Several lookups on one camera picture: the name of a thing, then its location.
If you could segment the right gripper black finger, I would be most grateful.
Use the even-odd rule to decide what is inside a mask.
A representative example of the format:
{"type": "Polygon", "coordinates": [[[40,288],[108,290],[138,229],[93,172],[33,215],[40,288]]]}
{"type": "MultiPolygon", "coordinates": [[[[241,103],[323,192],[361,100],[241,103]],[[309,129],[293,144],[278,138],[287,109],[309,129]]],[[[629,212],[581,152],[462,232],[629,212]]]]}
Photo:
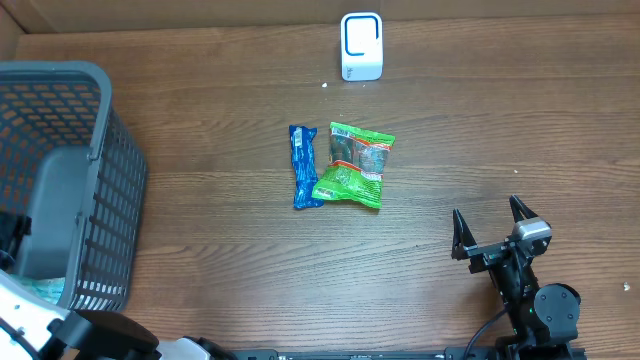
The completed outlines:
{"type": "Polygon", "coordinates": [[[452,212],[453,217],[453,250],[469,250],[477,247],[477,242],[473,237],[467,223],[458,209],[454,209],[452,212]]]}
{"type": "Polygon", "coordinates": [[[533,210],[531,210],[517,195],[510,196],[509,204],[515,223],[537,217],[537,214],[533,210]]]}

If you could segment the green snack bag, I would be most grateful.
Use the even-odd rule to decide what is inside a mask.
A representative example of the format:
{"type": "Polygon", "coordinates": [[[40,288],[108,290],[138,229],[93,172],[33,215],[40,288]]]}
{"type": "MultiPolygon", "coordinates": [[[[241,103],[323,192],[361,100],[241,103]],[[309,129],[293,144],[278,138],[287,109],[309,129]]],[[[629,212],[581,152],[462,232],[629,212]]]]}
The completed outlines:
{"type": "Polygon", "coordinates": [[[332,122],[329,127],[330,161],[312,197],[324,201],[351,200],[379,209],[384,168],[396,137],[332,122]]]}

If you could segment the light blue snack packet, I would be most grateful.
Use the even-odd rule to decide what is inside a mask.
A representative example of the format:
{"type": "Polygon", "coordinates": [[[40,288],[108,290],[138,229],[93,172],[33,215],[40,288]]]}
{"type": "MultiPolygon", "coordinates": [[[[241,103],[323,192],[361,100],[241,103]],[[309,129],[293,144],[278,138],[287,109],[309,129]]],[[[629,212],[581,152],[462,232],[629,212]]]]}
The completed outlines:
{"type": "Polygon", "coordinates": [[[51,279],[32,279],[11,274],[11,278],[33,295],[57,305],[64,291],[64,277],[51,279]]]}

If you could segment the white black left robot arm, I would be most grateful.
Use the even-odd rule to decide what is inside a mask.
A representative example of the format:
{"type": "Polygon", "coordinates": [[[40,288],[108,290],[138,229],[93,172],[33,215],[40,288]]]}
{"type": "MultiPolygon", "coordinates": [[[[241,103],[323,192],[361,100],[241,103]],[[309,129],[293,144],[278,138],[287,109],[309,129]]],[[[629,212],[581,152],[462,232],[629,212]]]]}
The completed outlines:
{"type": "Polygon", "coordinates": [[[29,293],[1,275],[1,352],[25,359],[59,359],[67,348],[78,359],[234,359],[205,338],[160,341],[117,313],[67,310],[29,293]]]}

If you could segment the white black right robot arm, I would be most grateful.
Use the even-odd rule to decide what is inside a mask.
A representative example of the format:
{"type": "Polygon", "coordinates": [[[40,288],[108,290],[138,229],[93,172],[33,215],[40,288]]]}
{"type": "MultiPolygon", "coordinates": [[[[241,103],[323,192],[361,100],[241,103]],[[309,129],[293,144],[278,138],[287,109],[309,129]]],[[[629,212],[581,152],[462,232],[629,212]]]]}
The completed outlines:
{"type": "Polygon", "coordinates": [[[488,272],[504,309],[482,325],[465,348],[447,359],[584,359],[578,338],[581,297],[562,283],[541,286],[531,264],[548,249],[552,227],[521,199],[509,198],[514,226],[499,243],[479,246],[460,211],[452,211],[451,257],[468,260],[472,274],[488,272]]]}

